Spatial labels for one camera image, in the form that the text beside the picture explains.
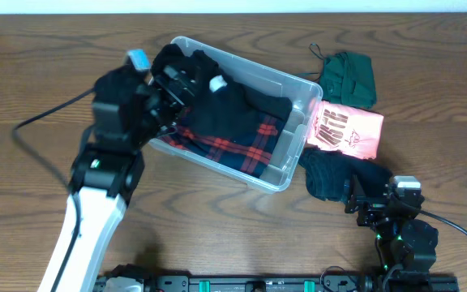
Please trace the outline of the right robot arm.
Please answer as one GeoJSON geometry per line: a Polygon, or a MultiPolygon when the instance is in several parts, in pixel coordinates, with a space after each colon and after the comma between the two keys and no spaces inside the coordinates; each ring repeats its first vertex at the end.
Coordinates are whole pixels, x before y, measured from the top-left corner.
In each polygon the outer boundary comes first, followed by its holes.
{"type": "Polygon", "coordinates": [[[395,176],[380,195],[370,195],[353,176],[346,213],[356,213],[357,224],[375,232],[375,246],[386,273],[384,279],[403,274],[428,274],[436,261],[439,231],[418,220],[425,198],[413,176],[395,176]]]}

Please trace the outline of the red navy plaid garment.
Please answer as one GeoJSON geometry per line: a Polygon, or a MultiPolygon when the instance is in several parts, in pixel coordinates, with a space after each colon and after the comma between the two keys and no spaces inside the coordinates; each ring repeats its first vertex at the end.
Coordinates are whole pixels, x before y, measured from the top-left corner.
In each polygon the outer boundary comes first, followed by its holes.
{"type": "Polygon", "coordinates": [[[259,114],[259,125],[238,137],[226,139],[197,135],[186,119],[177,130],[161,137],[161,141],[225,165],[231,169],[259,178],[270,163],[272,153],[284,130],[285,122],[269,114],[259,114]]]}

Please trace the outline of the dark green garment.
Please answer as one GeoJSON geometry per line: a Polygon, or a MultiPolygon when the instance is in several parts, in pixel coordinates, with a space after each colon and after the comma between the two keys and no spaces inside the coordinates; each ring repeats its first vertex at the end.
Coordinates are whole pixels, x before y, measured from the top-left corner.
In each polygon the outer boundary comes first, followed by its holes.
{"type": "Polygon", "coordinates": [[[340,52],[324,56],[316,43],[308,49],[323,62],[320,72],[299,73],[299,77],[317,75],[323,99],[333,104],[370,110],[377,102],[371,58],[365,54],[340,52]]]}

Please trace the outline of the black t-shirt with tag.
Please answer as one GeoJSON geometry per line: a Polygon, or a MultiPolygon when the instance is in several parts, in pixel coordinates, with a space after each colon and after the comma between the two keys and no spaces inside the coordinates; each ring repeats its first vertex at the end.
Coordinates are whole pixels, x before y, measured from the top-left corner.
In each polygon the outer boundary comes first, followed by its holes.
{"type": "Polygon", "coordinates": [[[226,139],[256,131],[264,94],[236,82],[202,50],[187,57],[178,45],[166,45],[154,59],[152,73],[167,66],[185,71],[195,81],[195,95],[186,102],[180,127],[196,135],[226,139]]]}

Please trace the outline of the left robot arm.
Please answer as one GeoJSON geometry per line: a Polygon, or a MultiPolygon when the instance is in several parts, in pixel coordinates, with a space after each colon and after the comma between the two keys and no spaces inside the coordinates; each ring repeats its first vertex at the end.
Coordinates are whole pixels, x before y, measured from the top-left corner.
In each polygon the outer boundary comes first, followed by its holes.
{"type": "Polygon", "coordinates": [[[173,132],[195,97],[196,83],[182,69],[166,66],[151,82],[147,74],[125,65],[95,83],[94,123],[71,167],[66,215],[41,291],[93,288],[144,171],[142,147],[173,132]]]}

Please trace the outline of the clear plastic storage bin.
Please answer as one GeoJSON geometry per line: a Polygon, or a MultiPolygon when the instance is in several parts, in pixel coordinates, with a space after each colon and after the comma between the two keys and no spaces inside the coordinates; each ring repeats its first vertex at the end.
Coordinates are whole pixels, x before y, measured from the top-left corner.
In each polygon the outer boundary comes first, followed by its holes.
{"type": "Polygon", "coordinates": [[[318,104],[322,100],[322,88],[312,81],[252,62],[186,36],[177,36],[171,42],[178,45],[186,56],[192,55],[196,50],[202,50],[218,62],[219,67],[235,81],[269,96],[287,97],[291,100],[293,108],[276,143],[276,150],[272,154],[269,166],[259,178],[192,152],[172,147],[161,140],[151,140],[149,145],[159,152],[194,162],[265,193],[272,194],[287,189],[309,135],[311,123],[317,114],[318,104]]]}

